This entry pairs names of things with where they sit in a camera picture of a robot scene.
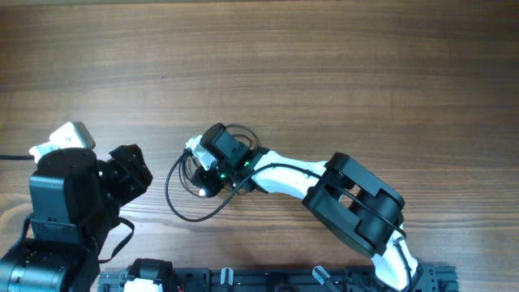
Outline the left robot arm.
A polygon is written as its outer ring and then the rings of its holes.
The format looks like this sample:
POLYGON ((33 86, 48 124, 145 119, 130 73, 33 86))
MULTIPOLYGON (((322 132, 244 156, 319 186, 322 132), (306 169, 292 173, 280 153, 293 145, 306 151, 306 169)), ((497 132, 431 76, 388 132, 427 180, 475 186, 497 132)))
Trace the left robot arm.
POLYGON ((122 206, 152 182, 141 149, 121 145, 101 161, 86 148, 45 154, 29 179, 32 213, 1 259, 3 291, 87 291, 103 264, 109 232, 124 224, 122 206))

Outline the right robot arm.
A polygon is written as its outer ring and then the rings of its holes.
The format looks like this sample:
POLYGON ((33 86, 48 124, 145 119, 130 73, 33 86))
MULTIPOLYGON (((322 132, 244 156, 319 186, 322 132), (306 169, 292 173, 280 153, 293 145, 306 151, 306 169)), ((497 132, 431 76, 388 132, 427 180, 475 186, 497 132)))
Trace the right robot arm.
POLYGON ((300 161, 248 146, 216 123, 186 143, 199 167, 195 185, 212 197, 234 189, 290 195, 345 245, 371 259, 382 285, 414 289, 418 261, 406 246, 405 201, 388 184, 342 152, 327 161, 300 161))

